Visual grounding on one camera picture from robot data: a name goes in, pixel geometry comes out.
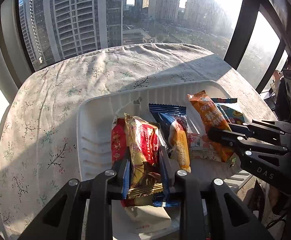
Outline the white plastic tray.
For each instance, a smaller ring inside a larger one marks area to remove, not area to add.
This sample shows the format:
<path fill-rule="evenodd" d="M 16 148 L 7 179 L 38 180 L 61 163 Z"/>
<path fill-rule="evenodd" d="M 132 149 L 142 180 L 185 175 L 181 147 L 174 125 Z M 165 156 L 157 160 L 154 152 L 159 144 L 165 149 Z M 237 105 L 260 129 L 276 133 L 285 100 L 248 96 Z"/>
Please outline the white plastic tray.
<path fill-rule="evenodd" d="M 148 109 L 149 103 L 181 105 L 187 108 L 188 131 L 203 134 L 204 127 L 197 111 L 187 99 L 187 94 L 195 94 L 205 90 L 213 98 L 231 98 L 231 96 L 215 81 L 195 81 L 161 85 L 155 87 L 127 90 L 110 95 L 86 100 L 81 104 L 77 116 L 77 146 L 81 180 L 89 180 L 112 166 L 111 129 L 114 114 L 130 101 L 142 98 L 140 105 L 141 118 L 153 121 Z M 202 183 L 210 185 L 212 179 L 221 178 L 234 191 L 237 191 L 252 177 L 252 174 L 240 168 L 240 161 L 235 155 L 233 167 L 229 163 L 221 163 L 209 159 L 191 161 L 192 173 Z M 132 233 L 132 220 L 118 201 L 112 202 L 113 239 L 158 239 L 179 229 L 179 214 L 169 211 L 171 226 L 151 233 Z"/>

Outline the orange snack packet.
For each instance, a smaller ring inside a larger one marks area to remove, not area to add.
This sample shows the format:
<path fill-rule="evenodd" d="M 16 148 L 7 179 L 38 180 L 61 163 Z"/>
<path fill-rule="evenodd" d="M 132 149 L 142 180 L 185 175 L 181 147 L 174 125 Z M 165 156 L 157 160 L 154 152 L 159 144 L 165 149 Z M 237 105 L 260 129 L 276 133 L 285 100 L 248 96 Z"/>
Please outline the orange snack packet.
<path fill-rule="evenodd" d="M 234 152 L 224 152 L 222 146 L 218 143 L 212 142 L 207 133 L 211 128 L 218 128 L 221 130 L 231 130 L 228 122 L 224 118 L 223 114 L 216 107 L 212 99 L 207 95 L 207 93 L 202 90 L 196 94 L 187 95 L 189 102 L 199 113 L 203 126 L 205 128 L 205 134 L 209 142 L 214 147 L 214 150 L 218 153 L 221 158 L 221 162 L 226 163 L 231 159 Z"/>

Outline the red white snack bag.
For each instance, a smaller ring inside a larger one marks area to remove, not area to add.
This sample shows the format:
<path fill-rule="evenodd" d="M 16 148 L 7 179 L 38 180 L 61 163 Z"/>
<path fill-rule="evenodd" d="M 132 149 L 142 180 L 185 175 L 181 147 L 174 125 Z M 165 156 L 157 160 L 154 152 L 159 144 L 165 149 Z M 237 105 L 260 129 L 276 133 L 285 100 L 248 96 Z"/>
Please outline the red white snack bag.
<path fill-rule="evenodd" d="M 139 117 L 142 98 L 130 101 L 114 115 L 111 130 L 113 168 L 122 186 L 120 201 L 135 234 L 152 233 L 171 226 L 162 206 L 154 206 L 163 193 L 158 151 L 159 127 Z"/>

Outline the white red fruit packet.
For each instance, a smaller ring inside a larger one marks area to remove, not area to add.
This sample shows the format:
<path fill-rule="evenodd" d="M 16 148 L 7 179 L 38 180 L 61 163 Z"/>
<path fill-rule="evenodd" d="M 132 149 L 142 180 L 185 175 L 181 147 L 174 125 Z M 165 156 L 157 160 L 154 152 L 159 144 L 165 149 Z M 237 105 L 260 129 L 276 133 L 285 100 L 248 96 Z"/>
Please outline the white red fruit packet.
<path fill-rule="evenodd" d="M 208 159 L 221 162 L 221 158 L 214 150 L 206 135 L 188 133 L 190 159 Z"/>

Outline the floral tablecloth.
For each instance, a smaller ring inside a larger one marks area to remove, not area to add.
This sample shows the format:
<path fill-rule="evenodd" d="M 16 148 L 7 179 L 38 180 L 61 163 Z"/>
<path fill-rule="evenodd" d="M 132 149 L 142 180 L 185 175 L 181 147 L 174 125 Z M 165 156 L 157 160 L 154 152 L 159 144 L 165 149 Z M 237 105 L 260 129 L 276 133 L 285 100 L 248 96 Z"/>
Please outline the floral tablecloth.
<path fill-rule="evenodd" d="M 102 49 L 31 75 L 11 104 L 0 140 L 0 213 L 6 239 L 17 239 L 60 188 L 79 177 L 77 112 L 85 100 L 201 80 L 219 83 L 249 119 L 275 118 L 236 70 L 191 44 Z"/>

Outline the gold red pie packet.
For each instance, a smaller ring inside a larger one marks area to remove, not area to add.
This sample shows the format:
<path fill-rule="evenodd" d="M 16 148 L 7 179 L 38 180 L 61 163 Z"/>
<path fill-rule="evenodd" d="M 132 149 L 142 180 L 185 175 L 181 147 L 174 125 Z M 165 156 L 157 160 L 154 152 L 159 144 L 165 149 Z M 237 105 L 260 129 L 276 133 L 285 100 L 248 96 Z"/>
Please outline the gold red pie packet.
<path fill-rule="evenodd" d="M 132 174 L 127 198 L 146 197 L 163 191 L 158 150 L 160 130 L 156 124 L 125 114 L 126 145 Z"/>

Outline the blue bread snack packet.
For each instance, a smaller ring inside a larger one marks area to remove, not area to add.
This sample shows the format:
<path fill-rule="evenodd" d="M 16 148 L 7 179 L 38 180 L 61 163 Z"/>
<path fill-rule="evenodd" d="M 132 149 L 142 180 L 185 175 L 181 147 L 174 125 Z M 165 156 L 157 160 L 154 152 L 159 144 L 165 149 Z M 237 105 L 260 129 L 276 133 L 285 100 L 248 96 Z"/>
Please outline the blue bread snack packet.
<path fill-rule="evenodd" d="M 188 126 L 187 126 L 187 108 L 178 105 L 165 105 L 150 103 L 149 111 L 154 117 L 160 128 L 160 146 L 167 150 L 168 157 L 174 160 L 178 170 L 191 172 L 189 144 L 188 144 Z M 176 192 L 168 196 L 164 193 L 160 197 L 154 197 L 155 207 L 183 207 L 184 197 L 181 188 L 174 186 Z"/>

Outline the blue panda chips bag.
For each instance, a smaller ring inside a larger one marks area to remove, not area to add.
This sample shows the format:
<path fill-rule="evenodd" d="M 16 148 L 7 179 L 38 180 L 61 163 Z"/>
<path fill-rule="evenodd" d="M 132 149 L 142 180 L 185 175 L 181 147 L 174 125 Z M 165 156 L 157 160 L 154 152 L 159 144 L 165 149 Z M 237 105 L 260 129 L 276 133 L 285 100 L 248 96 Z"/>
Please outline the blue panda chips bag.
<path fill-rule="evenodd" d="M 247 122 L 246 116 L 238 105 L 237 98 L 212 98 L 212 101 L 227 122 L 239 125 Z"/>

